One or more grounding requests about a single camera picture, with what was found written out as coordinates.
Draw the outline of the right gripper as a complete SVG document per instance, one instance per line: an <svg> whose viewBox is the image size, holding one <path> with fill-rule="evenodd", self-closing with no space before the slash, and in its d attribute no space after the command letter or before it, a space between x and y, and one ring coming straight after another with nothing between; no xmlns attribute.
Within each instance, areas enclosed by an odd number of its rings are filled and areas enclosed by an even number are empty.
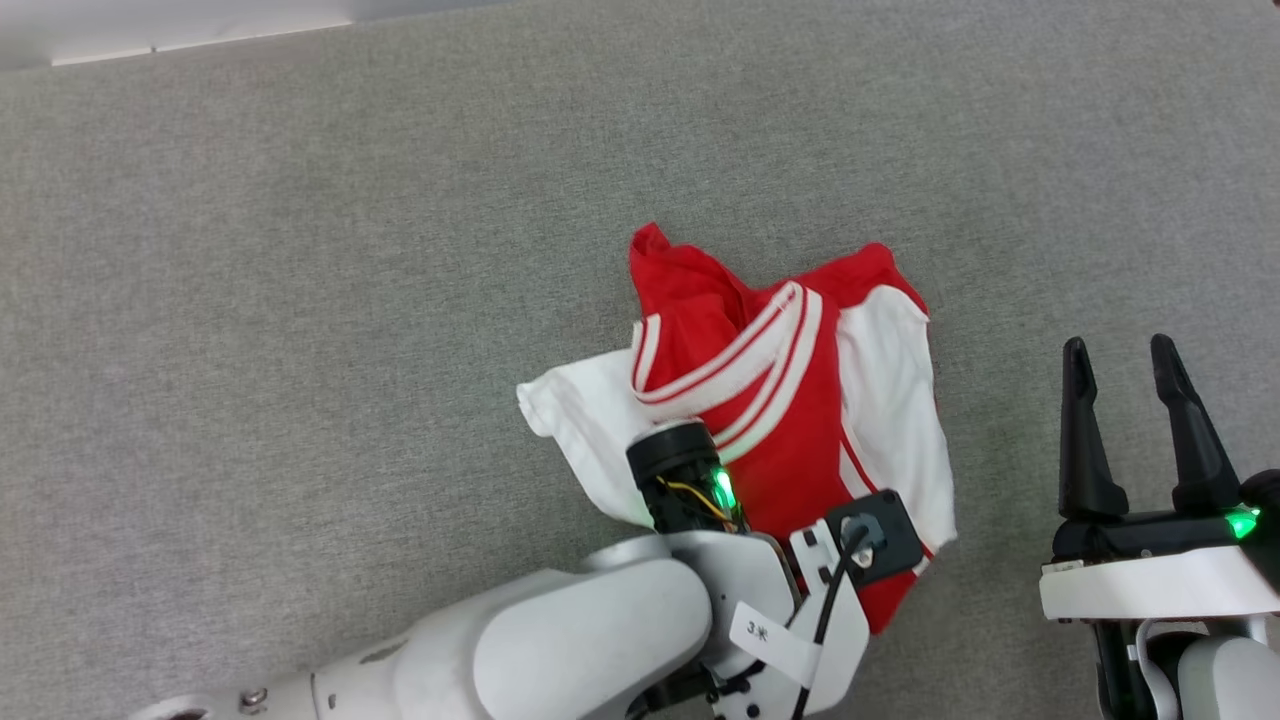
<svg viewBox="0 0 1280 720"><path fill-rule="evenodd" d="M1166 334L1149 342L1157 396L1166 407L1178 483L1179 512L1211 514L1240 502L1239 477L1228 457L1176 345ZM1114 482L1094 414L1096 384L1085 341L1062 347L1059 515L1069 521L1128 515ZM1142 621L1280 615L1280 469L1261 471L1243 487L1245 506L1213 527L1221 544L1180 553L1111 562L1048 565L1039 601L1051 620Z"/></svg>

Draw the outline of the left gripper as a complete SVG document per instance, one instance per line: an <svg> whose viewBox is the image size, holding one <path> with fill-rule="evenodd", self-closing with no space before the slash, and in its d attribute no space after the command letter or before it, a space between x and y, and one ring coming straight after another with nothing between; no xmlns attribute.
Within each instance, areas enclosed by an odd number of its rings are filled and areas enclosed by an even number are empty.
<svg viewBox="0 0 1280 720"><path fill-rule="evenodd" d="M731 653L740 603L776 621L797 607L788 559L771 536L754 530L705 424L660 424L631 442L626 460L654 530L710 593L709 651Z"/></svg>

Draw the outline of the red and white garment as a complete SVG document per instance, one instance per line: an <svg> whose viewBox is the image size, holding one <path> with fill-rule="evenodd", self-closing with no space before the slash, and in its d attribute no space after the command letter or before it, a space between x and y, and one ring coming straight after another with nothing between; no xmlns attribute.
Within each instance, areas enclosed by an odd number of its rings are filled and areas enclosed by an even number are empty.
<svg viewBox="0 0 1280 720"><path fill-rule="evenodd" d="M630 346L520 384L530 429L557 442L602 512L639 527L653 520L625 451L686 418L710 432L750 527L778 541L855 498L895 492L923 559L859 591L870 632L884 632L957 534L929 311L892 251L868 243L753 288L650 223L628 263L641 307Z"/></svg>

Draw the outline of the white paper label tag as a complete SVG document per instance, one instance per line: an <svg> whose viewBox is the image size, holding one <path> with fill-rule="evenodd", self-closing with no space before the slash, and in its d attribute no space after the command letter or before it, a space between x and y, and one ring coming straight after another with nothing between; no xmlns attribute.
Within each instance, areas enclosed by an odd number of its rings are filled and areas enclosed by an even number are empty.
<svg viewBox="0 0 1280 720"><path fill-rule="evenodd" d="M809 688L817 674L820 647L814 632L804 635L739 601L730 624L730 641L800 687Z"/></svg>

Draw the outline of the grey fabric sofa seat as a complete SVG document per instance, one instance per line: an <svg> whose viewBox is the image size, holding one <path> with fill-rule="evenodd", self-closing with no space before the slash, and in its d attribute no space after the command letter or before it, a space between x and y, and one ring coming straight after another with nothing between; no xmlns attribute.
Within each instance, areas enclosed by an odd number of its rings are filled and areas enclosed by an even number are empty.
<svg viewBox="0 0 1280 720"><path fill-rule="evenodd" d="M0 720L311 669L634 534L516 386L655 222L760 287L887 245L947 544L838 720L1094 720L1044 619L1061 347L1169 505L1149 337L1280 468L1274 0L554 0L0 74Z"/></svg>

